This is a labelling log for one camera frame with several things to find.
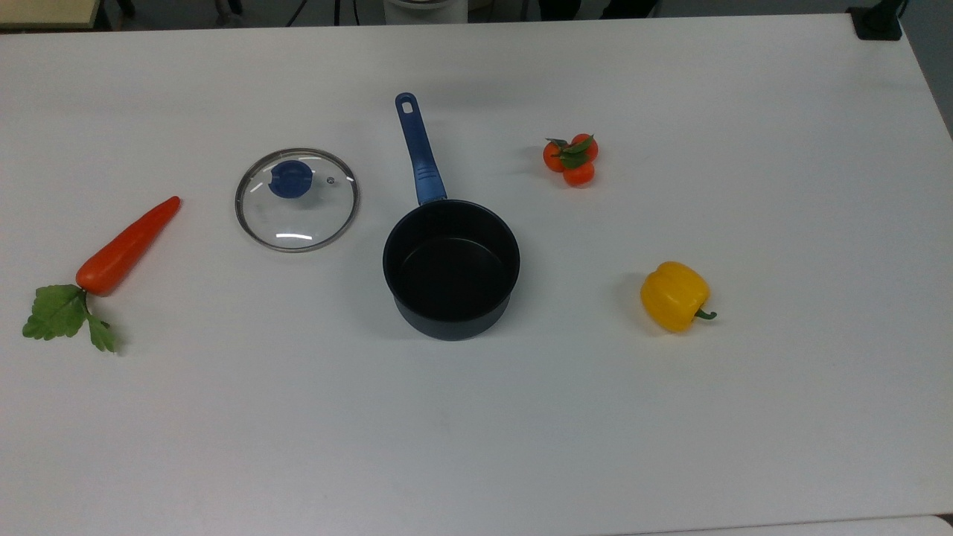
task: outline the yellow bell pepper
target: yellow bell pepper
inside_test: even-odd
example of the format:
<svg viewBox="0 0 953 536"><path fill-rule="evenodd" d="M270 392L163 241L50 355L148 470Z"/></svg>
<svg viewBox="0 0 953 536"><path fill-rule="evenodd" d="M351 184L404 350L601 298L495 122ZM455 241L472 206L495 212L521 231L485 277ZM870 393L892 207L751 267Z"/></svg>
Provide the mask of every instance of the yellow bell pepper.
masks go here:
<svg viewBox="0 0 953 536"><path fill-rule="evenodd" d="M685 331L699 317L711 320L717 313L705 313L701 306L711 290L695 270L668 260L648 275L640 292L642 305L652 319L669 331Z"/></svg>

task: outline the tomato cluster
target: tomato cluster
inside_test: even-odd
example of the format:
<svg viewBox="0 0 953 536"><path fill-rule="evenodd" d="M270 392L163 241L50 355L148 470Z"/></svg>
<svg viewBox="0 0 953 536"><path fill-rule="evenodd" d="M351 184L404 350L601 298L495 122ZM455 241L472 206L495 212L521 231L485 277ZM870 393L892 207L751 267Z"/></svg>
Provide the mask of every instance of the tomato cluster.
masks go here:
<svg viewBox="0 0 953 536"><path fill-rule="evenodd" d="M596 176L593 161L598 156L598 144L591 134L577 134L572 141L549 139L542 150L546 167L557 173L570 186L581 186Z"/></svg>

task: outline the pot lid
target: pot lid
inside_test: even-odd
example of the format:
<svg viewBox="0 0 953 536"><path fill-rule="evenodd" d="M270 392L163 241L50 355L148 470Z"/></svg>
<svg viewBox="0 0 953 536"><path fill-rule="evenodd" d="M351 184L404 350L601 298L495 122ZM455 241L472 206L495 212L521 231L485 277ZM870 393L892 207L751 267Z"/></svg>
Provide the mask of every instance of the pot lid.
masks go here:
<svg viewBox="0 0 953 536"><path fill-rule="evenodd" d="M258 243L305 252L340 237L360 194L351 169L318 149L285 149L255 162L235 193L238 223Z"/></svg>

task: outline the green leaves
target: green leaves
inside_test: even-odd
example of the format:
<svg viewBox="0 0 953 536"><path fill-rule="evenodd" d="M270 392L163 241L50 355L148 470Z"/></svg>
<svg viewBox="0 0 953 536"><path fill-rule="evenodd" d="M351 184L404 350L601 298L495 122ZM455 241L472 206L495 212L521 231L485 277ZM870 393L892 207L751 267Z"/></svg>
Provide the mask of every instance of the green leaves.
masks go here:
<svg viewBox="0 0 953 536"><path fill-rule="evenodd" d="M24 337L72 337L86 320L86 297L76 285L41 287L36 289L32 312L23 326Z"/></svg>
<svg viewBox="0 0 953 536"><path fill-rule="evenodd" d="M90 313L86 314L86 320L90 322L90 340L92 341L92 345L99 348L100 352L109 350L115 353L116 337L110 331L110 325Z"/></svg>
<svg viewBox="0 0 953 536"><path fill-rule="evenodd" d="M115 335L109 325L86 306L86 291L76 285L51 285L36 289L32 314L23 326L23 336L37 340L72 337L90 323L90 339L100 351L115 352Z"/></svg>
<svg viewBox="0 0 953 536"><path fill-rule="evenodd" d="M586 149L589 149L589 146L593 144L592 136L588 136L579 143L573 144L570 144L564 139L552 137L547 137L546 139L552 141L559 147L559 160L562 162L562 166L567 170L575 170L575 168L589 161Z"/></svg>

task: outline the carrot leaf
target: carrot leaf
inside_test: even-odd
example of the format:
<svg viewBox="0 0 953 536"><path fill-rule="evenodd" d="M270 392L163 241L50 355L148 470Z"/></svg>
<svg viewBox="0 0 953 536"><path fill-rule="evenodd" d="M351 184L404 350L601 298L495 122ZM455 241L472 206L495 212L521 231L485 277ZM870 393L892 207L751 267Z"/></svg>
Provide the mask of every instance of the carrot leaf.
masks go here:
<svg viewBox="0 0 953 536"><path fill-rule="evenodd" d="M86 320L90 323L92 345L99 348L100 352L110 351L115 353L116 337L110 331L110 325L93 316L90 312L86 313Z"/></svg>
<svg viewBox="0 0 953 536"><path fill-rule="evenodd" d="M36 289L32 315L23 336L37 340L72 337L86 320L86 293L76 285L51 285Z"/></svg>
<svg viewBox="0 0 953 536"><path fill-rule="evenodd" d="M109 325L86 306L86 291L76 285L50 285L36 289L32 314L23 326L23 336L37 340L72 337L90 323L90 339L100 351L115 352L115 336Z"/></svg>

